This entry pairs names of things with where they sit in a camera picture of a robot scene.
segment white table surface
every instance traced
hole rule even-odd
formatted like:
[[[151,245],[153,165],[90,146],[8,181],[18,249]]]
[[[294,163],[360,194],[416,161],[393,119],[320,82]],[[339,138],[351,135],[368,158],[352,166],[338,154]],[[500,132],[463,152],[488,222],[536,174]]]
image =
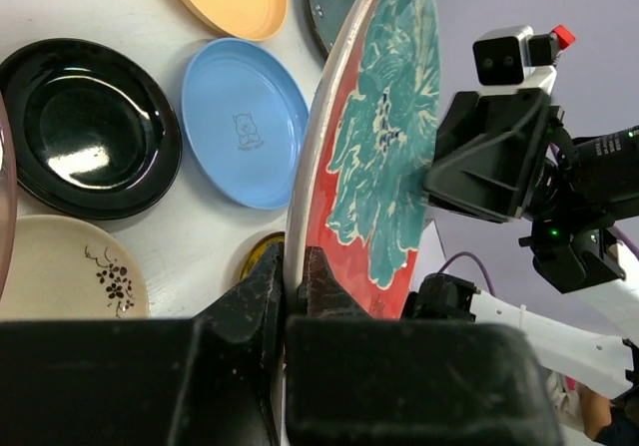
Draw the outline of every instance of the white table surface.
[[[305,0],[290,0],[286,25],[263,45],[280,59],[310,105],[323,60],[305,23]],[[180,115],[188,61],[214,37],[179,0],[0,0],[0,59],[45,38],[86,39],[137,62]],[[18,215],[51,211],[20,193]],[[191,316],[232,286],[240,263],[266,233],[284,230],[286,211],[249,210],[226,200],[199,172],[185,143],[167,195],[136,217],[99,223],[137,258],[152,316]]]

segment blue plate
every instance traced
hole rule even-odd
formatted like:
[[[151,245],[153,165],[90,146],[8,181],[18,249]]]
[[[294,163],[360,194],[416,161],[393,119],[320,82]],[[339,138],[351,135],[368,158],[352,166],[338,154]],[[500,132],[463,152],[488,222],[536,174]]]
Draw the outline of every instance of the blue plate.
[[[239,39],[211,42],[187,69],[182,115],[198,163],[225,195],[261,210],[289,204],[309,108],[269,52]]]

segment cream plate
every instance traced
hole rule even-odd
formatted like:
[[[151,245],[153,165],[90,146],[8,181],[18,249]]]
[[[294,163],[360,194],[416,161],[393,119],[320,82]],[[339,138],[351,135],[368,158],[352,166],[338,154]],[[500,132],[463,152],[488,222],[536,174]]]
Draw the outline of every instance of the cream plate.
[[[18,218],[1,319],[148,316],[142,273],[112,236],[67,217]]]

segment glossy black bowl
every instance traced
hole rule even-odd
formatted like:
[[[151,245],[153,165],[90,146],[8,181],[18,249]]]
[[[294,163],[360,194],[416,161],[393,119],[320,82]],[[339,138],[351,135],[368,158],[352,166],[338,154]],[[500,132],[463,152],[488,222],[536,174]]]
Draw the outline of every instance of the glossy black bowl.
[[[18,183],[67,215],[116,220],[155,204],[182,159],[169,100],[140,66],[72,39],[28,45],[0,65]]]

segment red plate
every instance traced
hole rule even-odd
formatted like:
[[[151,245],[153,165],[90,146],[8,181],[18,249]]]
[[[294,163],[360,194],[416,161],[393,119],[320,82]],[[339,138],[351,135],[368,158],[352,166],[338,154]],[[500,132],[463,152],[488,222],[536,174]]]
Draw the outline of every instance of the red plate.
[[[357,0],[311,111],[285,242],[289,292],[307,245],[375,317],[401,315],[434,154],[440,57],[434,0]]]

